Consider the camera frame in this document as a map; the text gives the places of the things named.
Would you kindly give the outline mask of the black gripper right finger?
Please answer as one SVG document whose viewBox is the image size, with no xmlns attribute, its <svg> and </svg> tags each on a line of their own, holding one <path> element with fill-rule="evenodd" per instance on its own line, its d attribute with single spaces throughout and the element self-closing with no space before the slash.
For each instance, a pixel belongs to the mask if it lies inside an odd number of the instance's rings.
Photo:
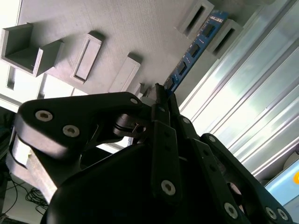
<svg viewBox="0 0 299 224">
<path fill-rule="evenodd" d="M 213 135 L 198 136 L 178 109 L 176 96 L 168 100 L 183 154 L 199 171 L 207 188 L 206 214 L 211 224 L 292 224 L 290 214 Z"/>
</svg>

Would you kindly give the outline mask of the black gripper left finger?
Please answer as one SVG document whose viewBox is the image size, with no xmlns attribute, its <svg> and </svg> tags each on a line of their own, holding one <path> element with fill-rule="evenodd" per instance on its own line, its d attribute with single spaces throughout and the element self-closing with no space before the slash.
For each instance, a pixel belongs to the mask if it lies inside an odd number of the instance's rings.
<svg viewBox="0 0 299 224">
<path fill-rule="evenodd" d="M 152 149 L 151 187 L 167 204 L 182 199 L 176 131 L 171 127 L 168 93 L 155 86 L 153 105 L 129 92 L 24 103 L 17 113 L 16 135 L 33 154 L 42 174 L 34 175 L 51 202 L 70 177 L 130 146 Z"/>
</svg>

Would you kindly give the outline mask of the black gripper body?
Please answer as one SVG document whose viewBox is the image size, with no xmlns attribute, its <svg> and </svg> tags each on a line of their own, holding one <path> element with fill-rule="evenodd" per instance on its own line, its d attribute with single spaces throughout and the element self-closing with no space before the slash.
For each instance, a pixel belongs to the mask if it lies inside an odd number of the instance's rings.
<svg viewBox="0 0 299 224">
<path fill-rule="evenodd" d="M 43 224 L 231 224 L 233 218 L 208 190 L 203 175 L 178 160 L 182 201 L 167 204 L 152 193 L 152 149 L 130 146 L 86 168 L 55 192 Z"/>
</svg>

